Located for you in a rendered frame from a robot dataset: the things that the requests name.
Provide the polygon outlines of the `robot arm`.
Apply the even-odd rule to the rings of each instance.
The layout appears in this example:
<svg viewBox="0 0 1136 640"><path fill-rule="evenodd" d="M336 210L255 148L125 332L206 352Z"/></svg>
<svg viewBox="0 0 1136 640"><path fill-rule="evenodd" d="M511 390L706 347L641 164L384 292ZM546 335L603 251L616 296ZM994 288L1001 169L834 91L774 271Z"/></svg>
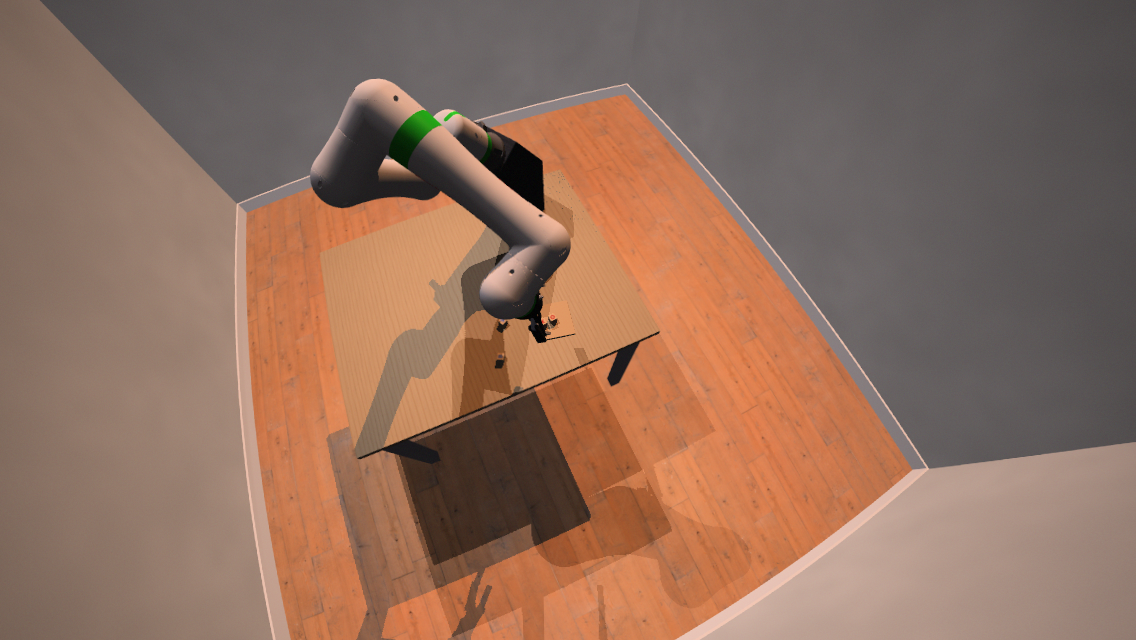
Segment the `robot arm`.
<svg viewBox="0 0 1136 640"><path fill-rule="evenodd" d="M394 83L367 80L349 97L310 181L316 196L337 208L449 196L509 246L481 282L483 308L498 319L526 321L538 313L538 290L566 261L571 241L560 223L496 178L506 146L484 130L454 110L433 117Z"/></svg>

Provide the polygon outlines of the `tan square mat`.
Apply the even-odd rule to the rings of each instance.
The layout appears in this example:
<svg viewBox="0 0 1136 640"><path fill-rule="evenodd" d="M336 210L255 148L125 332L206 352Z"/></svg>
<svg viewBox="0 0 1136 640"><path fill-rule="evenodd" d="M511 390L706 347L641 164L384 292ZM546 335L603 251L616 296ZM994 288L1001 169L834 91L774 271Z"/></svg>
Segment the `tan square mat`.
<svg viewBox="0 0 1136 640"><path fill-rule="evenodd" d="M548 319L548 316L553 313L556 314L557 322L551 324L550 321ZM548 326L544 327L545 331L551 332L551 335L545 336L546 340L557 336L567 336L576 334L567 300L556 304L543 305L541 309L541 315L542 315L541 319L545 318L545 321L548 322Z"/></svg>

